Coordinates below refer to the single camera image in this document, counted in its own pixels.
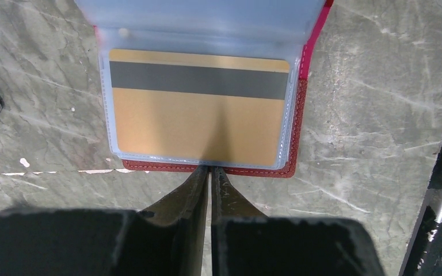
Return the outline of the red leather card holder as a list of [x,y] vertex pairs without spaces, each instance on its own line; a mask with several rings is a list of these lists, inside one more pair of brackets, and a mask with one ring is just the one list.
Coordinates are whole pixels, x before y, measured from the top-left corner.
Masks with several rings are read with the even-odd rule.
[[[94,27],[109,147],[125,168],[191,172],[220,166],[228,174],[294,175],[313,49],[332,1],[77,1]],[[137,159],[115,148],[108,53],[111,49],[280,59],[291,66],[283,149],[276,167]]]

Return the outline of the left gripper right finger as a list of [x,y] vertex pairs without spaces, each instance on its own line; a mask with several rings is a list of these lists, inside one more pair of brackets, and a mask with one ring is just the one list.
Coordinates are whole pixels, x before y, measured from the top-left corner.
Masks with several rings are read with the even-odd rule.
[[383,275],[364,226],[344,217],[268,217],[211,170],[213,275]]

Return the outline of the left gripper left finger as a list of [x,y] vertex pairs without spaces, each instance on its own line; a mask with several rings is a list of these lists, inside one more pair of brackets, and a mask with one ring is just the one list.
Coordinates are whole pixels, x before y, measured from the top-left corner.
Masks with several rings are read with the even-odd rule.
[[0,212],[0,275],[200,275],[209,169],[141,210]]

